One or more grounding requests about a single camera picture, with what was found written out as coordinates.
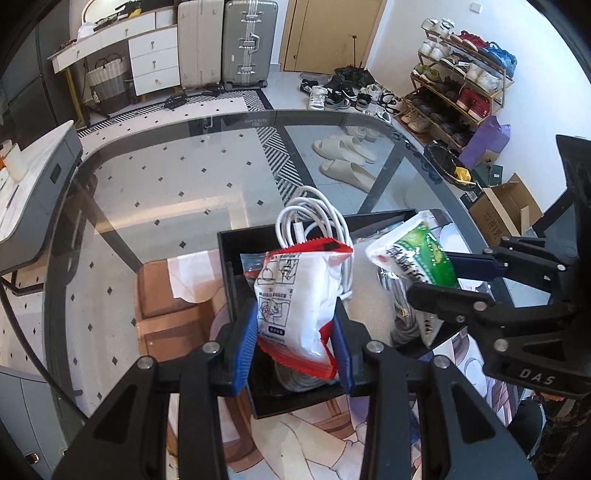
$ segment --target purple bag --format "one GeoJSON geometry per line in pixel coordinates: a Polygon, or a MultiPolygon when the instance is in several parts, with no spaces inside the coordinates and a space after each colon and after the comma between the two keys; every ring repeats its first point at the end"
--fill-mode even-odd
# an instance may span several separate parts
{"type": "Polygon", "coordinates": [[[493,157],[498,156],[510,139],[511,126],[500,125],[495,115],[487,116],[464,147],[459,160],[471,170],[478,165],[483,155],[490,157],[488,153],[493,153],[493,157]]]}

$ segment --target green and white packet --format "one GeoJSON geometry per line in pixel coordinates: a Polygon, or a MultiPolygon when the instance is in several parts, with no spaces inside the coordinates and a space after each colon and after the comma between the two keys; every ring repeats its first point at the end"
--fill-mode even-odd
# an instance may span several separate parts
{"type": "MultiPolygon", "coordinates": [[[[409,282],[459,288],[452,262],[429,230],[432,216],[428,210],[419,212],[370,244],[365,254],[375,265],[409,282]]],[[[429,312],[415,312],[421,339],[431,348],[443,321],[429,312]]]]}

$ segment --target white cable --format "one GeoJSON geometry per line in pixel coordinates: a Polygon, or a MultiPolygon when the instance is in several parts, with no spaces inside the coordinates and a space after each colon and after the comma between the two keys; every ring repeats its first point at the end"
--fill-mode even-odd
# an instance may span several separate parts
{"type": "MultiPolygon", "coordinates": [[[[321,191],[304,185],[294,192],[293,198],[277,217],[275,222],[277,241],[282,248],[303,243],[315,227],[320,229],[322,236],[336,238],[339,242],[353,248],[349,227],[341,213],[330,204],[328,198],[321,191]],[[305,192],[314,194],[317,198],[303,197],[305,192]],[[301,223],[308,220],[311,220],[312,224],[304,230],[301,223]],[[292,226],[295,232],[295,243],[291,234],[292,226]]],[[[353,254],[343,263],[340,275],[339,291],[341,293],[339,296],[345,300],[352,295],[353,254]]]]}

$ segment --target door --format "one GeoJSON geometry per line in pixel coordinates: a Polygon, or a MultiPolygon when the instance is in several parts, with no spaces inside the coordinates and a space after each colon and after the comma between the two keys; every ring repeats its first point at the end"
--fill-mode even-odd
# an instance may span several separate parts
{"type": "Polygon", "coordinates": [[[359,66],[381,13],[381,0],[293,1],[284,70],[334,73],[354,61],[359,66]]]}

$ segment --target red and white packet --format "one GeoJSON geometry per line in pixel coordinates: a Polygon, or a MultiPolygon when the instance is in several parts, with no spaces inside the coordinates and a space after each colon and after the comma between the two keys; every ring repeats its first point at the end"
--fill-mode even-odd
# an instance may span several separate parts
{"type": "Polygon", "coordinates": [[[267,256],[255,293],[258,345],[273,360],[313,377],[335,377],[327,344],[341,265],[352,253],[332,238],[317,238],[267,256]]]}

